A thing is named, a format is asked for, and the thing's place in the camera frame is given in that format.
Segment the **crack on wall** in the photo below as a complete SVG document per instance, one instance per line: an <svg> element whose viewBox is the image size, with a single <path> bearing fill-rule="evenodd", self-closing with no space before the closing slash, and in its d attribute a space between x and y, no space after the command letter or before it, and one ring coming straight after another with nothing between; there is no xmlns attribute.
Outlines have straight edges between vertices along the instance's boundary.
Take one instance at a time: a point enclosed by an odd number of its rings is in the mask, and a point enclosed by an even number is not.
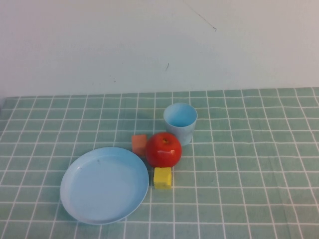
<svg viewBox="0 0 319 239"><path fill-rule="evenodd" d="M201 19L203 19L204 21L206 21L206 23L207 23L208 25L210 25L210 26L214 29L214 31L217 31L217 28L214 27L209 21L207 21L205 17L203 17L202 15L200 15L198 12L196 12L196 11L195 11L190 5L188 5L184 0L183 0L183 3L184 3L186 6L188 6L189 9L191 9L191 10L192 10L196 15L198 15Z"/></svg>

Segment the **light blue cup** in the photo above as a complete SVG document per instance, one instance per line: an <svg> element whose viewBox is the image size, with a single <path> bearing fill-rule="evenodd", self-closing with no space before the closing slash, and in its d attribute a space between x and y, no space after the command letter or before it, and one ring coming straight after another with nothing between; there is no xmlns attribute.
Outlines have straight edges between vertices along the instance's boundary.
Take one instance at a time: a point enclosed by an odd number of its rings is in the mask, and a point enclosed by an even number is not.
<svg viewBox="0 0 319 239"><path fill-rule="evenodd" d="M166 131L174 134L181 146L190 143L197 120L197 111L193 106L176 103L164 111Z"/></svg>

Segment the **white wall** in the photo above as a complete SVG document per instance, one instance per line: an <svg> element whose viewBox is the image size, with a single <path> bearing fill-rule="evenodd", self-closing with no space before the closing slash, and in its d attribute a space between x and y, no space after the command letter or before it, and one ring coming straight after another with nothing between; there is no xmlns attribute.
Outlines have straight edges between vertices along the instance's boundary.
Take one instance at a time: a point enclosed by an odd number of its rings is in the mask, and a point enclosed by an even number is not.
<svg viewBox="0 0 319 239"><path fill-rule="evenodd" d="M317 0L1 0L0 96L319 86L318 9Z"/></svg>

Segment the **plate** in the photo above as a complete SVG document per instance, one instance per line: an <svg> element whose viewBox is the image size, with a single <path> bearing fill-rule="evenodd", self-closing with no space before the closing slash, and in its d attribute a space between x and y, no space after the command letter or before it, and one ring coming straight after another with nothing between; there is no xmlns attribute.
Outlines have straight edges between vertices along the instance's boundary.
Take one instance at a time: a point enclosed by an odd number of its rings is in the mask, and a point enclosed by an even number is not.
<svg viewBox="0 0 319 239"><path fill-rule="evenodd" d="M60 197L75 219L100 225L119 221L143 201L149 174L132 152L116 147L90 151L65 172Z"/></svg>

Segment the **red apple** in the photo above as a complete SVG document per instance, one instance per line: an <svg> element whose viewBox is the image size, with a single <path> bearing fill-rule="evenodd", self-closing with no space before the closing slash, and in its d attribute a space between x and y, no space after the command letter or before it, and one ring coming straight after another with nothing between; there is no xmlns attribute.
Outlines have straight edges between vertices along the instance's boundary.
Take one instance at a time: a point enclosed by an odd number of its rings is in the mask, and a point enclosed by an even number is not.
<svg viewBox="0 0 319 239"><path fill-rule="evenodd" d="M147 141L145 155L150 166L171 168L180 160L181 145L173 134L157 133Z"/></svg>

